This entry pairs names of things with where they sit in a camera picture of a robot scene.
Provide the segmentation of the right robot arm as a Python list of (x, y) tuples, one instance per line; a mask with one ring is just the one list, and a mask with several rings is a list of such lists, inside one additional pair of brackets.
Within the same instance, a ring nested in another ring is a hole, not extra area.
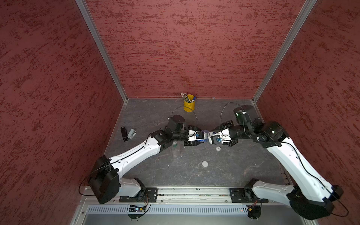
[(276, 185), (252, 179), (244, 187), (249, 201), (267, 199), (290, 206), (307, 220), (316, 220), (333, 214), (334, 201), (344, 191), (323, 178), (305, 159), (285, 129), (275, 121), (262, 122), (254, 107), (234, 109), (237, 125), (221, 122), (208, 134), (211, 144), (232, 146), (241, 139), (251, 139), (271, 153), (295, 181), (294, 185)]

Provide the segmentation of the clear bottle blue label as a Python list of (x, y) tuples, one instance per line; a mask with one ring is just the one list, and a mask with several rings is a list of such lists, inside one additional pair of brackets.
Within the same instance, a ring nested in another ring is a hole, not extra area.
[(209, 141), (209, 131), (208, 130), (203, 130), (202, 133), (203, 133), (204, 141), (208, 142)]

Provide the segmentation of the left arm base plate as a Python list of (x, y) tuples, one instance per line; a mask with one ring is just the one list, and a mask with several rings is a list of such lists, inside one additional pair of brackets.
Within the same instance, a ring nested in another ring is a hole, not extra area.
[(129, 196), (120, 196), (120, 203), (155, 203), (158, 197), (158, 188), (157, 187), (146, 187), (141, 189), (140, 192), (135, 197)]

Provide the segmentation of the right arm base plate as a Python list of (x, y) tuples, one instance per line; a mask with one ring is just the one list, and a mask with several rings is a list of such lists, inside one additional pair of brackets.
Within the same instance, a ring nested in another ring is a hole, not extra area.
[(249, 188), (230, 188), (232, 203), (268, 203), (268, 199), (258, 198)]

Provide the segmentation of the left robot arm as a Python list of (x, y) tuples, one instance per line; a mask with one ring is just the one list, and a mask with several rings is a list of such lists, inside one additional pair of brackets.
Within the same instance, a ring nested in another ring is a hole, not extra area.
[(200, 130), (196, 126), (186, 126), (182, 116), (172, 116), (164, 129), (151, 132), (146, 140), (136, 147), (114, 157), (99, 157), (86, 182), (100, 204), (109, 202), (116, 195), (143, 197), (145, 189), (143, 183), (138, 178), (123, 177), (129, 170), (171, 147), (174, 141), (199, 144), (206, 141), (208, 136), (206, 130)]

